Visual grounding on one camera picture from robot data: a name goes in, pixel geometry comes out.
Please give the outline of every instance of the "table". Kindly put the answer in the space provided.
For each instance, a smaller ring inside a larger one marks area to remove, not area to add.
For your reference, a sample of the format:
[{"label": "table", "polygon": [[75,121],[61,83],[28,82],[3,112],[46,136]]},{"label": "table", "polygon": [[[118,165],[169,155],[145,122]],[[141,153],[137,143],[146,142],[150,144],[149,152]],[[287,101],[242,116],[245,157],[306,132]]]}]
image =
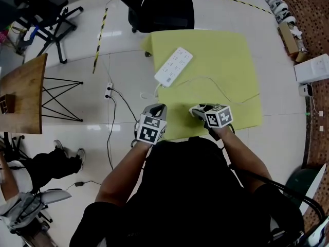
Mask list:
[{"label": "table", "polygon": [[0,114],[0,131],[42,134],[41,100],[47,54],[16,68],[0,81],[0,95],[15,95],[15,112]]},{"label": "table", "polygon": [[[208,133],[189,114],[189,108],[199,103],[230,105],[236,130],[262,124],[259,85],[242,34],[217,30],[158,31],[146,37],[141,47],[153,54],[155,72],[178,47],[193,55],[173,84],[158,90],[159,102],[168,107],[165,139]],[[216,84],[235,103],[225,98]]]}]

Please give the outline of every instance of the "black monitor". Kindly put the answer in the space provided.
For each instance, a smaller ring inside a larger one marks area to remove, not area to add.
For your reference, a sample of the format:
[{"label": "black monitor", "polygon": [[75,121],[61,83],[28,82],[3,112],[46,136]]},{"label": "black monitor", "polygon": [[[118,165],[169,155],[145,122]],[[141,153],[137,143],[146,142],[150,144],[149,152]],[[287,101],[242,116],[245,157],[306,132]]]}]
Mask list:
[{"label": "black monitor", "polygon": [[21,10],[16,3],[17,0],[0,0],[0,31],[20,18]]}]

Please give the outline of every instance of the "shoe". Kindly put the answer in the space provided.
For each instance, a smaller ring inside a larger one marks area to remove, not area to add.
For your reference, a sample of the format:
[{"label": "shoe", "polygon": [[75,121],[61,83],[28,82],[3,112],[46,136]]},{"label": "shoe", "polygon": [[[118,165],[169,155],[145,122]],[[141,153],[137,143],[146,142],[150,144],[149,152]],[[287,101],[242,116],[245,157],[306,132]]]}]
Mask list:
[{"label": "shoe", "polygon": [[79,159],[81,160],[81,168],[79,171],[81,171],[83,169],[83,163],[86,159],[86,153],[83,150],[83,148],[79,148],[78,152],[77,152],[77,156],[79,157]]},{"label": "shoe", "polygon": [[68,157],[67,152],[64,150],[64,148],[63,148],[63,146],[62,146],[62,143],[61,143],[59,140],[54,140],[54,141],[53,141],[53,145],[55,146],[55,149],[57,148],[57,149],[61,149],[61,150],[63,150],[64,153],[65,153],[65,155],[66,155],[66,157]]}]

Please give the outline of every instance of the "floor tape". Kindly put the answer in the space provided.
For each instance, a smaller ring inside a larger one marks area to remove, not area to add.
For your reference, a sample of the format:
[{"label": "floor tape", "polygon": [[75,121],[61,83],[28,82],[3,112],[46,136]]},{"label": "floor tape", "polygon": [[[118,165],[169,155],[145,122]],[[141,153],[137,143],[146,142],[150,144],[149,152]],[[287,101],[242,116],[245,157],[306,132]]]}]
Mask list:
[{"label": "floor tape", "polygon": [[[103,29],[104,29],[104,26],[105,26],[105,20],[106,20],[106,16],[107,16],[107,10],[108,10],[108,7],[107,7],[107,4],[109,2],[111,2],[112,0],[108,1],[105,5],[105,14],[104,14],[104,17],[103,17],[103,21],[102,21],[102,26],[101,26],[101,32],[99,34],[99,39],[98,39],[98,45],[97,45],[97,50],[96,50],[96,55],[95,55],[95,61],[94,61],[94,68],[93,68],[93,74],[95,73],[95,69],[96,69],[96,65],[97,65],[97,60],[98,60],[98,55],[99,55],[99,49],[101,47],[101,39],[102,39],[102,34],[103,34]],[[269,13],[269,14],[272,14],[271,12],[263,9],[263,8],[260,8],[258,6],[254,6],[252,4],[249,4],[249,3],[246,3],[246,2],[243,2],[243,1],[239,1],[239,0],[231,0],[231,1],[235,1],[235,2],[238,2],[238,3],[242,3],[244,5],[248,5],[248,6],[251,6],[251,7],[255,7],[257,9],[260,9],[266,13]]]}]

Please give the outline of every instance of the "tiled floor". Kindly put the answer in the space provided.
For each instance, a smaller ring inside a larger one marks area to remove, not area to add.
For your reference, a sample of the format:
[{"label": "tiled floor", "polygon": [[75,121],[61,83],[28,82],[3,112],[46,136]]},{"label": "tiled floor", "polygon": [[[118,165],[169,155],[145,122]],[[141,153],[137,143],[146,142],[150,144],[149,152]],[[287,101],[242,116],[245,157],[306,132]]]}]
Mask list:
[{"label": "tiled floor", "polygon": [[[95,74],[92,74],[98,34],[109,0],[75,0],[70,8],[83,6],[85,11],[74,18],[78,29],[63,42],[69,62],[58,65],[56,48],[48,50],[46,76],[83,81],[59,100],[84,122],[43,117],[43,135],[26,135],[24,145],[30,156],[50,152],[52,141],[59,139],[73,153],[83,147],[86,162],[82,172],[51,181],[44,189],[66,189],[76,181],[102,182],[110,172],[106,141],[112,126],[114,105],[104,99],[108,82],[125,97],[138,117],[143,108],[156,99],[141,99],[140,92],[152,94],[157,85],[153,79],[152,58],[145,58],[139,48],[145,34],[131,32],[127,7],[119,0],[109,3],[100,53]],[[266,10],[264,0],[241,0]],[[263,125],[238,131],[237,136],[267,165],[274,180],[285,183],[291,172],[302,163],[305,143],[305,99],[298,95],[292,62],[286,56],[277,33],[274,17],[254,7],[228,0],[193,0],[195,27],[229,30],[242,33],[249,44],[260,85]],[[41,41],[34,41],[27,60],[35,57]],[[45,81],[47,88],[63,85]],[[116,119],[110,140],[110,156],[116,166],[130,149],[134,119],[120,96],[113,93],[117,104]],[[43,101],[49,99],[44,94]],[[54,101],[51,109],[67,114]],[[43,110],[44,114],[53,115]],[[88,183],[71,187],[72,198],[50,205],[54,219],[49,231],[59,247],[66,247],[85,207],[93,202],[99,186]],[[0,225],[0,246],[20,246],[18,237],[11,236]]]}]

